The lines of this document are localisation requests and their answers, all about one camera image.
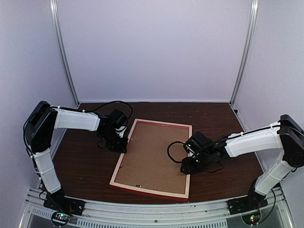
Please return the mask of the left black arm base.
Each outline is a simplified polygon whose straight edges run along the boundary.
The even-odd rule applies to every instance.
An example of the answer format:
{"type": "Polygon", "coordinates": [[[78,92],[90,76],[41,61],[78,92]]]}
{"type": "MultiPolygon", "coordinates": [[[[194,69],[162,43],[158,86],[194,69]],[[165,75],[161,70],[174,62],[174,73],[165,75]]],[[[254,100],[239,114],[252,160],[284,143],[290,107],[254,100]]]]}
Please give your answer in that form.
{"type": "Polygon", "coordinates": [[[43,206],[48,209],[62,211],[68,215],[81,216],[84,211],[85,202],[79,199],[72,199],[65,196],[63,189],[55,193],[46,192],[43,206]]]}

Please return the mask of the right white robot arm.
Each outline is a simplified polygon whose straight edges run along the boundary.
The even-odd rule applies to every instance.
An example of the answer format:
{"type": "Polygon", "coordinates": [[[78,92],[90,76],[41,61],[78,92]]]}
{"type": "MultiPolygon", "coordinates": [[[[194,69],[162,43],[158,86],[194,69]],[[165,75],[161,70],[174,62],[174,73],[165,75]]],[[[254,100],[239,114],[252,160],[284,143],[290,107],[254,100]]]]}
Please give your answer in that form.
{"type": "Polygon", "coordinates": [[[250,210],[259,205],[271,189],[289,173],[304,165],[304,131],[287,114],[268,126],[221,136],[216,141],[196,132],[184,143],[183,148],[189,156],[180,162],[180,172],[186,175],[206,171],[211,164],[221,163],[226,158],[280,149],[274,163],[252,182],[248,196],[244,198],[243,204],[250,210]]]}

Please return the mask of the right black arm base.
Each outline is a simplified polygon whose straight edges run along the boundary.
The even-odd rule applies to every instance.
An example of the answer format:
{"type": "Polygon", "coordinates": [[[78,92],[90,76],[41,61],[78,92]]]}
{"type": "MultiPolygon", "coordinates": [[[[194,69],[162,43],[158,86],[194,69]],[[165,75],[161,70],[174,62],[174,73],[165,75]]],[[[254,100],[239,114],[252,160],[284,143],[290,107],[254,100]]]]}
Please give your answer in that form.
{"type": "Polygon", "coordinates": [[[256,181],[257,179],[251,183],[247,196],[234,198],[227,201],[230,215],[260,209],[261,207],[268,205],[266,196],[255,192],[256,181]]]}

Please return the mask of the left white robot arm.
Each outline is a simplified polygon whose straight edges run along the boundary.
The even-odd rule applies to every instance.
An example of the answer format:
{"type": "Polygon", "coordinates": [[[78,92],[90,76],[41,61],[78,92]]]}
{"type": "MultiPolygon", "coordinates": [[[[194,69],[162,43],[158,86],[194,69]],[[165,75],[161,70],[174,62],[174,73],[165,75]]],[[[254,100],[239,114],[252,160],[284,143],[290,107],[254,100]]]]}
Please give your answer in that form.
{"type": "Polygon", "coordinates": [[[44,189],[52,194],[49,202],[58,211],[64,211],[68,207],[68,200],[58,193],[62,186],[53,158],[60,141],[54,140],[54,132],[58,129],[96,132],[101,140],[105,140],[108,150],[126,153],[129,118],[129,115],[118,109],[109,114],[101,114],[97,108],[80,110],[50,105],[46,101],[40,101],[36,105],[23,125],[23,140],[44,189]]]}

